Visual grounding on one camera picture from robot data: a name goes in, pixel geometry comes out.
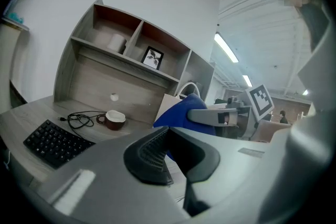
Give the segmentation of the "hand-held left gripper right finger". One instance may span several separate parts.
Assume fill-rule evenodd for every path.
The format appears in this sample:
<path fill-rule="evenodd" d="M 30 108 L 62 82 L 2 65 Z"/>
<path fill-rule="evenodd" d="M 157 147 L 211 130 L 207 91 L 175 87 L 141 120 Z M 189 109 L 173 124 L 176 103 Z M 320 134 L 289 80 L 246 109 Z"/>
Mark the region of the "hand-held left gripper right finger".
<path fill-rule="evenodd" d="M 170 151 L 186 179 L 177 223 L 258 223 L 267 191 L 258 173 L 271 143 L 170 129 Z"/>

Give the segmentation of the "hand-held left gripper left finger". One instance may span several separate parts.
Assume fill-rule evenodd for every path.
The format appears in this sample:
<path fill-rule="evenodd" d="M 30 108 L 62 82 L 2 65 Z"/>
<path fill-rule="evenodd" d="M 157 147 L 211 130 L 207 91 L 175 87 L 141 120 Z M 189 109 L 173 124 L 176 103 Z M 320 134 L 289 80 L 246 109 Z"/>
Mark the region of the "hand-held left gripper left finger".
<path fill-rule="evenodd" d="M 37 191 L 38 211 L 52 223 L 181 223 L 190 216 L 167 186 L 134 177 L 124 152 L 167 127 L 99 142 L 55 170 Z"/>

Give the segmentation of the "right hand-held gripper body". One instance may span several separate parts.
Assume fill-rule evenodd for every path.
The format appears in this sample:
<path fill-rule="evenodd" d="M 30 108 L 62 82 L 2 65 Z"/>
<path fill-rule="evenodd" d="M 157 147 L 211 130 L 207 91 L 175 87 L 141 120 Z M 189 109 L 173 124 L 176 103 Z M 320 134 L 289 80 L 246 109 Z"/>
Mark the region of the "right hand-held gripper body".
<path fill-rule="evenodd" d="M 237 96 L 229 97 L 226 107 L 236 110 L 230 113 L 231 121 L 228 123 L 226 137 L 250 139 L 256 132 L 260 120 L 274 109 L 274 103 L 266 87 L 261 84 L 248 88 Z"/>

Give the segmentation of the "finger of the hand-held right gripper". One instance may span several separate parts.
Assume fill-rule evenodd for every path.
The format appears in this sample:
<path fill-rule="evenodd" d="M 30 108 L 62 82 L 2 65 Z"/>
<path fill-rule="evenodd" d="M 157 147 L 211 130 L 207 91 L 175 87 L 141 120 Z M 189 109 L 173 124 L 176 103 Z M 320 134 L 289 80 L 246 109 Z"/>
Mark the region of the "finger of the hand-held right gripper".
<path fill-rule="evenodd" d="M 204 125 L 238 127 L 237 109 L 192 109 L 188 111 L 187 118 Z"/>

